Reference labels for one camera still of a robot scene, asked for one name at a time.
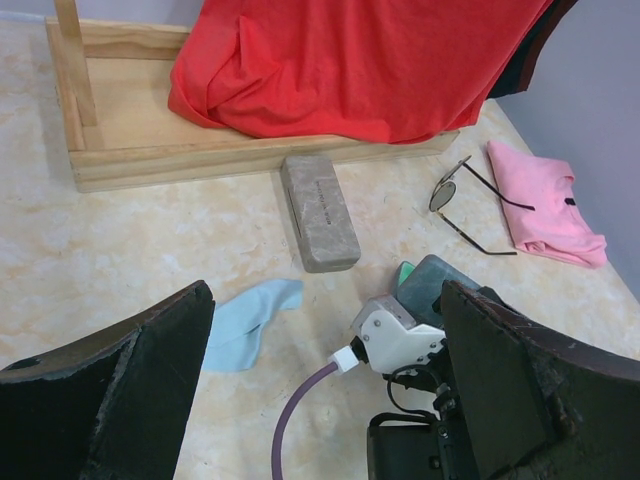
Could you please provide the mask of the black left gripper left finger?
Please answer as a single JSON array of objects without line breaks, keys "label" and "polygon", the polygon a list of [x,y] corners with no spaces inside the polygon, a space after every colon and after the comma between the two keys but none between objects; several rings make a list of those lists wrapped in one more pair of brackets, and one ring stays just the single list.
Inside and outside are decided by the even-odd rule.
[{"label": "black left gripper left finger", "polygon": [[199,280],[3,368],[2,478],[173,478],[214,307]]}]

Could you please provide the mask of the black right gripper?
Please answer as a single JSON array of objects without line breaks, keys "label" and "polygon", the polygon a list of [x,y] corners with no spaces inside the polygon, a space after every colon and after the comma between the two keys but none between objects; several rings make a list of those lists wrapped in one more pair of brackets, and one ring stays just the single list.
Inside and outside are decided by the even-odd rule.
[{"label": "black right gripper", "polygon": [[478,479],[459,396],[430,367],[399,368],[388,376],[387,395],[399,378],[427,378],[435,388],[433,412],[399,407],[374,416],[367,429],[370,479]]}]

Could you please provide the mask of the grey glasses case green lining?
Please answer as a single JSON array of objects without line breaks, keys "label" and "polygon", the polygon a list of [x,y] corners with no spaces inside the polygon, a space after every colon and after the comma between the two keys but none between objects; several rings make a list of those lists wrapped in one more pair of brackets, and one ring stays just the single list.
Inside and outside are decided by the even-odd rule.
[{"label": "grey glasses case green lining", "polygon": [[352,268],[361,248],[331,160],[322,155],[288,156],[280,176],[305,271]]}]

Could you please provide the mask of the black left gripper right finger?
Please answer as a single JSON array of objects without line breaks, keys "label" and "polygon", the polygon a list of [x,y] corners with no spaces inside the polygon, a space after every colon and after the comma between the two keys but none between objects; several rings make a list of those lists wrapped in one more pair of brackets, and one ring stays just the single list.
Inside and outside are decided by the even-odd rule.
[{"label": "black left gripper right finger", "polygon": [[481,478],[638,478],[638,361],[455,281],[441,309]]}]

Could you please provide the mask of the blue-grey glasses case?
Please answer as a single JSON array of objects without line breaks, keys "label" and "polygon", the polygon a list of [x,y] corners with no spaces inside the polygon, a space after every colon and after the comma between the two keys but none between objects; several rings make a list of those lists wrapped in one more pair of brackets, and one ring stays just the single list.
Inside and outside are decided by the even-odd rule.
[{"label": "blue-grey glasses case", "polygon": [[440,296],[444,281],[457,281],[474,290],[480,288],[478,283],[449,263],[429,254],[418,265],[403,261],[394,274],[391,292],[418,324],[443,330]]}]

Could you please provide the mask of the light blue cleaning cloth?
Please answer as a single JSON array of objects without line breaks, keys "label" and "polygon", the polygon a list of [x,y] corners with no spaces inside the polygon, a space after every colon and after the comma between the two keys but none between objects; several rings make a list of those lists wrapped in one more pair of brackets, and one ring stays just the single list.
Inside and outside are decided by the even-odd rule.
[{"label": "light blue cleaning cloth", "polygon": [[236,373],[253,368],[264,329],[280,311],[298,309],[303,290],[301,280],[272,279],[216,305],[202,369]]}]

